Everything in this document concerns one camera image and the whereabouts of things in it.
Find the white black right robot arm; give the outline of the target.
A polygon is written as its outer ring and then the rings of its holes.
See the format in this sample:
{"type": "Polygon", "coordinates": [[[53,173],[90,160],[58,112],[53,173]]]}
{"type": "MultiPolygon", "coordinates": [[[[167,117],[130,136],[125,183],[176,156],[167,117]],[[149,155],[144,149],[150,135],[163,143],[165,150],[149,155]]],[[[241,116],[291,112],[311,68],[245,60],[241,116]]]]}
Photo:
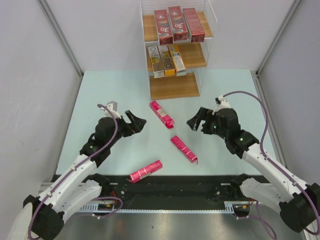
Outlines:
{"type": "Polygon", "coordinates": [[[319,185],[306,183],[269,157],[259,140],[241,128],[234,109],[214,111],[201,107],[186,123],[193,131],[200,129],[204,134],[222,138],[231,154],[253,166],[269,181],[270,185],[264,185],[246,177],[230,188],[235,200],[248,197],[262,203],[278,213],[297,233],[306,230],[312,222],[320,221],[319,185]]]}

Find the dark red toothpaste box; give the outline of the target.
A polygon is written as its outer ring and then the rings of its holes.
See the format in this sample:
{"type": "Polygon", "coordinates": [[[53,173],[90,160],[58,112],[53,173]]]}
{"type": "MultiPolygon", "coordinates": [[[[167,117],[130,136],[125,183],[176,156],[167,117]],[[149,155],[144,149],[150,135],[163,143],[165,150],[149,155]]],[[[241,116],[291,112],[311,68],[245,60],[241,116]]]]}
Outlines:
{"type": "Polygon", "coordinates": [[[183,8],[182,13],[187,25],[188,39],[191,43],[202,43],[205,31],[195,8],[183,8]]]}

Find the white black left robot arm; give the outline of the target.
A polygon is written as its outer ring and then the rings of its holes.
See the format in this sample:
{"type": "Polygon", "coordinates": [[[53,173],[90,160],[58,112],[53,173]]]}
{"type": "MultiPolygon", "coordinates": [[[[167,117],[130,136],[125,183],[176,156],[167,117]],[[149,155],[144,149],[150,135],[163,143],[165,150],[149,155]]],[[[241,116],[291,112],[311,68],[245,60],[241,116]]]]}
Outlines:
{"type": "Polygon", "coordinates": [[[126,122],[117,111],[100,108],[105,116],[98,120],[94,133],[68,170],[38,196],[29,195],[23,201],[23,206],[31,210],[27,239],[53,240],[83,205],[110,196],[109,180],[96,171],[118,140],[141,132],[147,121],[127,110],[125,114],[130,122],[126,122]]]}

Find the orange toothpaste box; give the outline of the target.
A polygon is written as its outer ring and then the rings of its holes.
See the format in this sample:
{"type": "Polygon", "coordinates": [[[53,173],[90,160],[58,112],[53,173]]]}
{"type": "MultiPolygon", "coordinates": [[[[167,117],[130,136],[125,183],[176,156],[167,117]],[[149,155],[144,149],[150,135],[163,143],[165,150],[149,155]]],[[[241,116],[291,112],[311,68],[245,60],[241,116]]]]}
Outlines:
{"type": "Polygon", "coordinates": [[[176,76],[177,77],[185,76],[187,74],[187,69],[183,62],[178,46],[174,44],[169,44],[168,50],[175,67],[176,76]]]}
{"type": "Polygon", "coordinates": [[[154,78],[162,78],[165,76],[163,63],[157,46],[147,47],[150,63],[152,66],[154,78]]]}

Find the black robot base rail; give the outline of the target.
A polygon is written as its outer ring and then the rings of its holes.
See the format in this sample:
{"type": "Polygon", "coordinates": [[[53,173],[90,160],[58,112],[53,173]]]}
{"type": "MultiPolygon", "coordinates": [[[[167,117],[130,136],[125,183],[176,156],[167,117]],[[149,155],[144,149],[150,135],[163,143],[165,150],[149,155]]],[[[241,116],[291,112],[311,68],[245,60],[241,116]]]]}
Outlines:
{"type": "Polygon", "coordinates": [[[116,196],[120,200],[155,200],[168,198],[209,199],[210,201],[248,201],[240,191],[241,175],[151,175],[136,183],[130,183],[125,175],[107,175],[109,186],[101,195],[116,196]]]}

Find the gold silver toothpaste box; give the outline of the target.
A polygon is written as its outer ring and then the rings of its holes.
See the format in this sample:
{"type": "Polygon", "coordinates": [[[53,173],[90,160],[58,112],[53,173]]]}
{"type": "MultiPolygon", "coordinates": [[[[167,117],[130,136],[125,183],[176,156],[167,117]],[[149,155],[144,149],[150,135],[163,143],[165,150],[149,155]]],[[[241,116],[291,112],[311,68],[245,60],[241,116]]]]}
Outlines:
{"type": "Polygon", "coordinates": [[[172,57],[170,55],[169,49],[167,45],[158,45],[158,51],[160,54],[160,58],[162,61],[164,76],[172,77],[176,75],[176,68],[173,63],[172,57]]]}

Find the red silver 3D toothpaste box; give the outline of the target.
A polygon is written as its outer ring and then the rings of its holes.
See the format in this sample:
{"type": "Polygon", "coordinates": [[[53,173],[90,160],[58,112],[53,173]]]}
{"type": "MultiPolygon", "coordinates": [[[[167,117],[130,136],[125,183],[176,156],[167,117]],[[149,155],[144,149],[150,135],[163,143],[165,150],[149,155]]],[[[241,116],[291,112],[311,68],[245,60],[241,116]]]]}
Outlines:
{"type": "Polygon", "coordinates": [[[170,23],[173,31],[173,41],[184,41],[188,38],[188,29],[180,6],[168,7],[170,23]]]}

